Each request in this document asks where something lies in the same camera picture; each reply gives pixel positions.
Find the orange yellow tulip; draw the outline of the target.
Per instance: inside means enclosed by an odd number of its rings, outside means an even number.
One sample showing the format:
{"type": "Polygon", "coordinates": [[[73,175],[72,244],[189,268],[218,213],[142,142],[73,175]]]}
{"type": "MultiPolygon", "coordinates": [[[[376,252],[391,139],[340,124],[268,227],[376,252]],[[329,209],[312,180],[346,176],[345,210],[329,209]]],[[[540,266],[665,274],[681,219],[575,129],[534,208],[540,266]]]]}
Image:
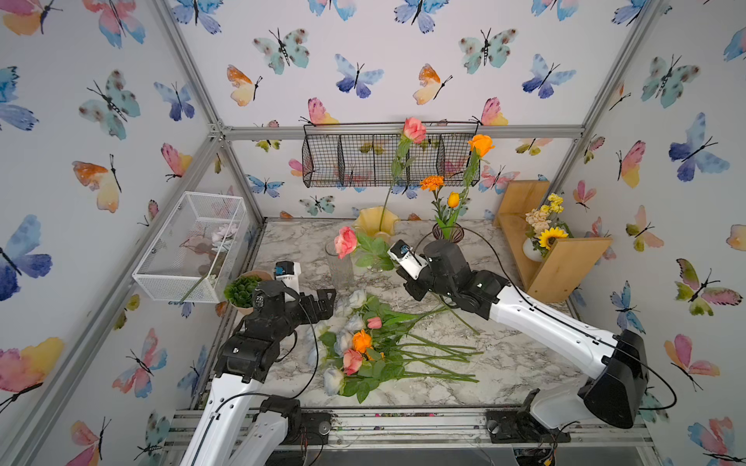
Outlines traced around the orange yellow tulip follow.
{"type": "Polygon", "coordinates": [[[458,192],[452,192],[447,199],[447,209],[444,211],[443,223],[446,225],[454,225],[458,221],[460,215],[460,194],[458,192]]]}

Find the orange rose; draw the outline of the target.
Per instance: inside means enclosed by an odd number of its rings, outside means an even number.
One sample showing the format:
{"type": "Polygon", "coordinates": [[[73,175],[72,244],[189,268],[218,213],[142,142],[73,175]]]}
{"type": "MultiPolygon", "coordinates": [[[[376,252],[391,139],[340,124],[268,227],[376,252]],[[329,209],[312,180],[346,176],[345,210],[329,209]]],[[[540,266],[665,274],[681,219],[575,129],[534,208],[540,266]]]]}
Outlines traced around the orange rose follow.
{"type": "Polygon", "coordinates": [[[372,347],[372,336],[365,330],[359,330],[353,336],[352,345],[355,351],[365,355],[367,350],[372,347]]]}
{"type": "Polygon", "coordinates": [[[469,142],[470,157],[464,170],[464,188],[460,193],[460,205],[456,209],[456,219],[465,212],[466,201],[469,199],[470,188],[478,179],[482,159],[495,148],[490,136],[477,134],[469,142]]]}

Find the small pink rosebud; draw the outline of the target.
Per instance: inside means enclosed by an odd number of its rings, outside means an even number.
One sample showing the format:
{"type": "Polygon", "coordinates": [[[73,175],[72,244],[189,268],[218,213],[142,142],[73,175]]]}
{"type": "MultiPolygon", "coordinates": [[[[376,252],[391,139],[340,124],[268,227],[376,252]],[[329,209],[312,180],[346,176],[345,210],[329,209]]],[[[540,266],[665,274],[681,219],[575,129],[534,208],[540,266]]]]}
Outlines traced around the small pink rosebud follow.
{"type": "Polygon", "coordinates": [[[383,321],[380,316],[375,316],[374,318],[369,318],[367,320],[367,328],[371,330],[381,329],[383,326],[383,321]]]}

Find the orange marigold flower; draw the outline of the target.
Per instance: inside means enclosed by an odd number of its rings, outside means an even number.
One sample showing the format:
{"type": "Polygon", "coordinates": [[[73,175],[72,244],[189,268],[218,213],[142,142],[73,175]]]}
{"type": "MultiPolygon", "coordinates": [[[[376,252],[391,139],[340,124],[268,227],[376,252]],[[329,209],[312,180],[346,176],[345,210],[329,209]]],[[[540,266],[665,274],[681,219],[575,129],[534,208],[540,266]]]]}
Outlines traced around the orange marigold flower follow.
{"type": "Polygon", "coordinates": [[[442,231],[449,226],[452,215],[450,195],[443,196],[442,190],[445,186],[445,179],[442,176],[429,176],[422,180],[421,189],[432,194],[433,200],[431,205],[435,211],[435,220],[442,231]]]}

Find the pink rose tall stem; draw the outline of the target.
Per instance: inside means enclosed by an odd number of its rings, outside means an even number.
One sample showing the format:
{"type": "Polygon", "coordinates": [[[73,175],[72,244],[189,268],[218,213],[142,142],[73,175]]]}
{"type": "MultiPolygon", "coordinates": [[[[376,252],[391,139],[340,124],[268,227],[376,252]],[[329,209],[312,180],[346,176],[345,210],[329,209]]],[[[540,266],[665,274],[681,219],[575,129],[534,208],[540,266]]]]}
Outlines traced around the pink rose tall stem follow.
{"type": "Polygon", "coordinates": [[[394,186],[400,179],[402,172],[408,167],[407,155],[413,145],[420,145],[425,141],[425,136],[427,136],[427,128],[420,120],[417,118],[408,118],[404,122],[397,145],[396,155],[394,156],[394,160],[390,166],[392,182],[390,183],[382,213],[379,217],[378,228],[380,231],[384,230],[384,221],[386,219],[386,211],[388,209],[390,195],[394,190],[394,186]]]}

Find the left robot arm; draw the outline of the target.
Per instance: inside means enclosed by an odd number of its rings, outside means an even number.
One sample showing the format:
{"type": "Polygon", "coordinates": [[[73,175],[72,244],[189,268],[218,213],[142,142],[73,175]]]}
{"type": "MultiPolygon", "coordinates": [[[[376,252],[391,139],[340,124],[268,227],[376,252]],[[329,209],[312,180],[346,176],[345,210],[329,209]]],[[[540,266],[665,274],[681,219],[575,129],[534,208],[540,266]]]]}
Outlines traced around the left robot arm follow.
{"type": "Polygon", "coordinates": [[[281,281],[258,285],[252,314],[221,347],[183,465],[264,465],[281,444],[300,437],[299,395],[265,393],[264,383],[282,341],[302,324],[331,318],[336,295],[335,289],[307,295],[281,281]]]}

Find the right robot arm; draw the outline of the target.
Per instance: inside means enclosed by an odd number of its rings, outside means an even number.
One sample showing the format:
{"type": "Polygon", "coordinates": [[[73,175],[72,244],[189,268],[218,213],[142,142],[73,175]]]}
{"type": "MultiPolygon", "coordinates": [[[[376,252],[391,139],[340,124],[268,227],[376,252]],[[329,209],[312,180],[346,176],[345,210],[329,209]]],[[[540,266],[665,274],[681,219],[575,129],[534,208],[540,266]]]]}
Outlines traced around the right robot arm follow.
{"type": "Polygon", "coordinates": [[[472,269],[458,245],[447,240],[428,244],[420,256],[399,241],[389,256],[415,300],[429,293],[448,298],[460,310],[532,337],[584,374],[578,383],[534,390],[525,403],[534,423],[559,429],[598,419],[617,428],[633,427],[649,381],[639,335],[629,330],[613,334],[579,322],[495,272],[472,269]]]}

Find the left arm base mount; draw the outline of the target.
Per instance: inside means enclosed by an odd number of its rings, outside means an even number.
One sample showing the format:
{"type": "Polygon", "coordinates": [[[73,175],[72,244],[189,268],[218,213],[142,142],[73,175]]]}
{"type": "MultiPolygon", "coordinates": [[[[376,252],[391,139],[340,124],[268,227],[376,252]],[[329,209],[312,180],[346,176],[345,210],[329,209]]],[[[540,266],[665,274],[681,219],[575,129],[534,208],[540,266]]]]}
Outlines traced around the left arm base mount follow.
{"type": "Polygon", "coordinates": [[[300,401],[273,395],[264,400],[254,415],[254,426],[268,427],[279,419],[282,445],[325,446],[331,432],[332,414],[303,409],[300,401]]]}

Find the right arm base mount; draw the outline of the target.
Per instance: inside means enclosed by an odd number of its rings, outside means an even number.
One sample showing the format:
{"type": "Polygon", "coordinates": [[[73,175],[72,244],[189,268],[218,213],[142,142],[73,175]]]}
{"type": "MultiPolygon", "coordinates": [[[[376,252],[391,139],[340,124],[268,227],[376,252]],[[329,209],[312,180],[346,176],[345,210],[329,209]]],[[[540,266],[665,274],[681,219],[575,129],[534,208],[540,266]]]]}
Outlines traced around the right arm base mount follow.
{"type": "Polygon", "coordinates": [[[569,443],[570,435],[559,429],[548,429],[530,414],[530,406],[539,389],[532,390],[520,407],[489,410],[485,413],[486,429],[493,444],[569,443]]]}

